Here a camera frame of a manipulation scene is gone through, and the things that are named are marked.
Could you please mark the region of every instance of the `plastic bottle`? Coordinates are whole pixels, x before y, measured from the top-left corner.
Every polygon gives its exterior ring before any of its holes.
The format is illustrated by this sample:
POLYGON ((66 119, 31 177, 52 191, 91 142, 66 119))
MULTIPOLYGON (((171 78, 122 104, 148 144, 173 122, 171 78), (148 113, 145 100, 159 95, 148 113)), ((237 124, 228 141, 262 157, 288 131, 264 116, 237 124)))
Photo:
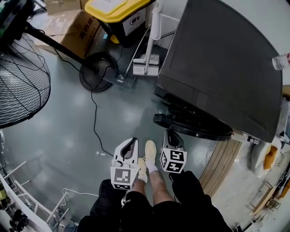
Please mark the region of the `plastic bottle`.
POLYGON ((274 57, 272 63, 276 70, 290 68, 290 53, 274 57))

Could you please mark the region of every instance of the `fan guard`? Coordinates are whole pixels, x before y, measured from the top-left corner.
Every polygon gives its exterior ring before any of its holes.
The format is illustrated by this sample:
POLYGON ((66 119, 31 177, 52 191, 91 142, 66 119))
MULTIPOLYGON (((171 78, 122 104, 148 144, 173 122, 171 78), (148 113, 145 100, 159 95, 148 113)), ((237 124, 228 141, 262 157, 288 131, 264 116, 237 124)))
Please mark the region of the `fan guard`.
POLYGON ((40 111, 50 95, 48 66, 31 38, 0 50, 0 128, 31 118, 40 111))

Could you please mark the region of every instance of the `person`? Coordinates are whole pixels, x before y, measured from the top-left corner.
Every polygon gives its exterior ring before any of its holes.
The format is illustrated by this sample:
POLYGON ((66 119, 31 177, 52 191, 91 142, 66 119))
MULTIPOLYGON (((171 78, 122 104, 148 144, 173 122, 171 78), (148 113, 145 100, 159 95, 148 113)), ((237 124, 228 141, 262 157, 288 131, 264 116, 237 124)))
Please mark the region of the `person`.
POLYGON ((203 193, 199 180, 191 171, 170 173, 175 197, 169 194, 164 178, 155 166, 156 146, 149 140, 145 145, 145 160, 138 159, 139 176, 132 191, 128 192, 124 206, 121 200, 126 191, 114 189, 109 179, 100 185, 99 198, 90 215, 77 227, 84 231, 223 231, 231 232, 211 198, 203 193), (145 186, 149 172, 153 190, 153 205, 147 200, 145 186))

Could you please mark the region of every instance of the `beige sneaker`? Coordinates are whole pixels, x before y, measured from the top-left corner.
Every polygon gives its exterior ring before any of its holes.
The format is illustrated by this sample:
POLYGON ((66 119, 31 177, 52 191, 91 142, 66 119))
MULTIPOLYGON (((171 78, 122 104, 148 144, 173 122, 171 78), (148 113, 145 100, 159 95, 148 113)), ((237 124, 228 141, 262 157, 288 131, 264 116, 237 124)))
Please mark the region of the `beige sneaker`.
POLYGON ((146 174, 146 164, 143 158, 138 158, 138 166, 139 166, 139 174, 138 174, 138 179, 141 179, 145 181, 145 183, 148 180, 147 174, 146 174))
POLYGON ((148 140, 145 145, 145 160, 152 161, 155 164, 156 145, 152 140, 148 140))

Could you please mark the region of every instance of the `trash bin lid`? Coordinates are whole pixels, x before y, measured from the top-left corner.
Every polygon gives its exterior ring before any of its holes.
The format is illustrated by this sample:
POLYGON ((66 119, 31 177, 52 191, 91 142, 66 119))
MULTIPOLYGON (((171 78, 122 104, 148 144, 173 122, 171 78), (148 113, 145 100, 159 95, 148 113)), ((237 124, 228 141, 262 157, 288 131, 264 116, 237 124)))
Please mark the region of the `trash bin lid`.
POLYGON ((117 23, 152 0, 89 0, 85 11, 105 23, 117 23))

